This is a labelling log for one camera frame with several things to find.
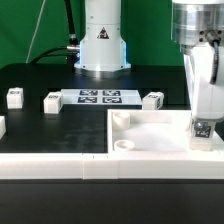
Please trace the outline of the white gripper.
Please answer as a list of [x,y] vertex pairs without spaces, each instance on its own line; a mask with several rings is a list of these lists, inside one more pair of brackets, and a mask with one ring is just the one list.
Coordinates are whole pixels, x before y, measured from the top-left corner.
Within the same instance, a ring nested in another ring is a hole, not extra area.
[[[218,48],[217,79],[211,84],[214,48],[208,43],[193,47],[184,54],[188,94],[194,120],[220,121],[224,118],[224,47]],[[194,122],[195,137],[208,138],[210,126],[204,121]]]

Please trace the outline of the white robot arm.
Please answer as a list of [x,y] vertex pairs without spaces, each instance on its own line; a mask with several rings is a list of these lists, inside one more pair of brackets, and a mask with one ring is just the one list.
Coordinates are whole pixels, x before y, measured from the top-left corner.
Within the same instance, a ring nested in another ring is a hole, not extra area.
[[[85,36],[74,67],[98,76],[126,69],[121,0],[84,0]],[[172,0],[171,39],[184,57],[191,136],[209,139],[224,120],[224,0]]]

